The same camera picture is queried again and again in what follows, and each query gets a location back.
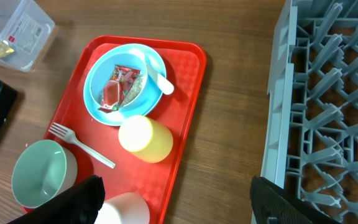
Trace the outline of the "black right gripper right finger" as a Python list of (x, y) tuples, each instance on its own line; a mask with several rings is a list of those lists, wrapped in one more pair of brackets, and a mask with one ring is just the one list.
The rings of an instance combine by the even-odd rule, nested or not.
[(264, 177), (252, 178), (250, 200), (257, 224), (337, 224)]

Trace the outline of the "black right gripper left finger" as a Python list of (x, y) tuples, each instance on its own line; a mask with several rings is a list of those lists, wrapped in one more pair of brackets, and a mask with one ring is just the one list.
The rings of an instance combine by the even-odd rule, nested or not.
[(103, 179), (91, 175), (9, 224), (94, 224), (105, 195)]

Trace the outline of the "mint green bowl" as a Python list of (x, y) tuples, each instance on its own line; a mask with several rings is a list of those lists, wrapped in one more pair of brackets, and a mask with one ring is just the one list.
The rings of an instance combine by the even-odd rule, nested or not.
[(72, 187), (77, 173), (73, 153), (53, 140), (43, 139), (18, 158), (12, 173), (12, 193), (23, 207), (37, 208)]

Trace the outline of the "red snack wrapper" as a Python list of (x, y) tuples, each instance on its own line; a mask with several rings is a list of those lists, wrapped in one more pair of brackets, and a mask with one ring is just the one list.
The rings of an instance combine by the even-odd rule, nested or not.
[(139, 76), (140, 70), (138, 69), (116, 65), (101, 92), (99, 110), (105, 113), (118, 111)]

